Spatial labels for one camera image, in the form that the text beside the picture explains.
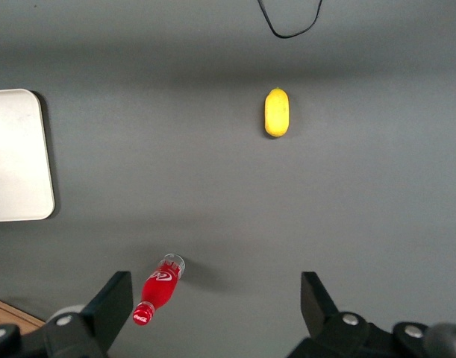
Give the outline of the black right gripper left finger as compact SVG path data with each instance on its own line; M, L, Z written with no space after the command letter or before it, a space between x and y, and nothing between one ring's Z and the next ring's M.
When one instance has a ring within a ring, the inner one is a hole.
M43 327L48 357L107 357L133 309L132 278L118 271L80 311L55 315Z

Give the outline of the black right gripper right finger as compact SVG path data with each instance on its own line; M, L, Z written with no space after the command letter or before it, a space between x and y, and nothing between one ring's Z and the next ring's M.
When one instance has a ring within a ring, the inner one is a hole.
M357 313L340 311L317 273L302 273L300 301L309 337L301 340L290 357L385 356L370 345L372 325Z

